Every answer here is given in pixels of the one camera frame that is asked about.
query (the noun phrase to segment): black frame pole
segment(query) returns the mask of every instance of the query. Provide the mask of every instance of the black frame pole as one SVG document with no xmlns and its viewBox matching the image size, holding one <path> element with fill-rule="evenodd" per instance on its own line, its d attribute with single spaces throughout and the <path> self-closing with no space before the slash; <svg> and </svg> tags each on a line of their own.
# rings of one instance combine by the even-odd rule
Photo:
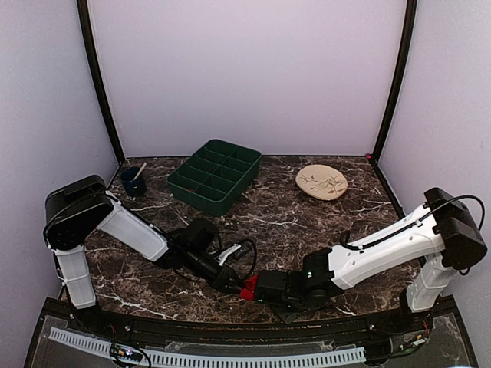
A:
<svg viewBox="0 0 491 368">
<path fill-rule="evenodd" d="M 107 134 L 109 134 L 109 139 L 111 145 L 113 146 L 114 154 L 116 155 L 119 164 L 121 164 L 124 162 L 125 156 L 120 139 L 117 136 L 116 125 L 114 124 L 113 115 L 111 114 L 109 102 L 107 100 L 106 90 L 104 89 L 104 82 L 102 81 L 102 74 L 101 69 L 99 68 L 99 61 L 97 60 L 97 52 L 94 43 L 94 35 L 92 34 L 91 17 L 89 15 L 87 0 L 77 0 L 77 6 L 82 36 L 84 38 L 85 52 L 87 53 L 89 68 L 91 69 L 95 93 L 97 95 L 97 99 L 99 100 L 102 117 L 104 118 L 104 124 L 106 125 Z"/>
<path fill-rule="evenodd" d="M 381 168 L 378 167 L 378 164 L 373 159 L 368 159 L 368 162 L 371 164 L 372 168 L 374 169 L 375 175 L 377 176 L 378 181 L 381 183 L 382 188 L 384 188 L 384 191 L 387 193 L 387 197 L 389 197 L 390 203 L 392 203 L 392 206 L 394 207 L 394 211 L 396 212 L 397 217 L 399 219 L 403 219 L 406 216 L 404 214 L 404 209 L 402 208 L 402 205 L 400 205 L 399 200 L 394 194 L 394 191 L 389 186 L 389 182 L 385 178 L 385 175 L 382 172 Z"/>
<path fill-rule="evenodd" d="M 406 70 L 407 56 L 409 55 L 409 47 L 411 37 L 413 36 L 414 20 L 416 19 L 417 0 L 407 0 L 406 15 L 404 16 L 404 26 L 402 28 L 402 36 L 400 38 L 399 54 L 394 71 L 394 78 L 390 86 L 389 98 L 385 107 L 384 118 L 382 119 L 381 128 L 378 132 L 377 142 L 375 143 L 374 151 L 371 157 L 378 162 L 381 157 L 384 145 L 389 134 L 390 124 L 396 110 L 397 99 L 399 98 L 400 86 L 404 78 Z"/>
</svg>

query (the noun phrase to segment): blue cup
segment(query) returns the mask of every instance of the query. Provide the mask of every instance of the blue cup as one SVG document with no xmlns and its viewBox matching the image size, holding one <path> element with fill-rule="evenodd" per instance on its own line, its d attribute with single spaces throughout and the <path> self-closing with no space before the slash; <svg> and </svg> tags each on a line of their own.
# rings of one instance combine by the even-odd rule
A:
<svg viewBox="0 0 491 368">
<path fill-rule="evenodd" d="M 145 194 L 147 191 L 147 184 L 145 184 L 145 178 L 141 173 L 136 180 L 133 180 L 136 174 L 140 171 L 139 167 L 130 167 L 121 173 L 121 183 L 123 184 L 124 191 L 130 197 L 138 197 Z"/>
</svg>

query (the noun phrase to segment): brown marble surface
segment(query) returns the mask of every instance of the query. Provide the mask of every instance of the brown marble surface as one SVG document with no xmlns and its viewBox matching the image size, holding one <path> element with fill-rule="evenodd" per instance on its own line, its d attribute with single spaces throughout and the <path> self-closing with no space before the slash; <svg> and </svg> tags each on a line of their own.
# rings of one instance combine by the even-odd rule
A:
<svg viewBox="0 0 491 368">
<path fill-rule="evenodd" d="M 147 162 L 146 195 L 129 198 L 118 179 L 110 191 L 162 230 L 182 228 L 193 219 L 205 218 L 217 224 L 225 245 L 242 238 L 255 240 L 259 250 L 255 273 L 263 269 L 299 270 L 306 254 L 329 242 L 337 243 L 344 230 L 351 230 L 355 240 L 397 221 L 387 195 L 363 157 L 263 157 L 257 178 L 222 218 L 213 218 L 172 197 L 166 178 L 183 161 L 176 157 L 129 159 L 124 169 Z M 332 166 L 345 175 L 349 188 L 340 199 L 319 201 L 296 186 L 297 172 L 314 163 Z M 204 281 L 184 280 L 146 261 L 109 235 L 94 232 L 86 244 L 94 289 L 105 310 L 194 322 L 279 321 L 268 307 L 220 294 Z M 251 258 L 248 255 L 231 266 L 245 274 Z M 417 261 L 412 261 L 382 272 L 333 298 L 326 310 L 303 314 L 298 320 L 395 308 L 400 292 L 419 270 Z"/>
</svg>

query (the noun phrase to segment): beige ceramic plate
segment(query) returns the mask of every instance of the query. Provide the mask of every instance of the beige ceramic plate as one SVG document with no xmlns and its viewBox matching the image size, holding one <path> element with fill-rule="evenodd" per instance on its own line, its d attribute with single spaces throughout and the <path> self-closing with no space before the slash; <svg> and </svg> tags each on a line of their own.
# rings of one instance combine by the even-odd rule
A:
<svg viewBox="0 0 491 368">
<path fill-rule="evenodd" d="M 301 190 L 323 201 L 337 199 L 348 189 L 344 175 L 326 165 L 304 167 L 298 172 L 295 181 Z"/>
</svg>

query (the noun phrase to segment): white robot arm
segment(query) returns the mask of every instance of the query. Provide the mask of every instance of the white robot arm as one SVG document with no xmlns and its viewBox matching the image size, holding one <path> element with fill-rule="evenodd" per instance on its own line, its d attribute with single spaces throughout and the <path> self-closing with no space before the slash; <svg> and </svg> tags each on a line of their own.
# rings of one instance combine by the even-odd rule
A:
<svg viewBox="0 0 491 368">
<path fill-rule="evenodd" d="M 405 292 L 412 313 L 430 310 L 458 270 L 479 262 L 487 248 L 467 207 L 441 189 L 425 193 L 427 202 L 399 222 L 348 244 L 306 255 L 301 271 L 261 271 L 249 291 L 260 303 L 308 311 L 359 282 L 426 256 L 427 263 Z M 188 267 L 212 287 L 227 293 L 246 288 L 236 273 L 206 253 L 218 234 L 213 224 L 196 220 L 178 236 L 164 234 L 126 209 L 104 181 L 90 176 L 53 192 L 46 200 L 44 239 L 56 255 L 61 278 L 77 309 L 97 298 L 84 253 L 84 240 L 95 229 L 138 251 L 162 268 Z"/>
</svg>

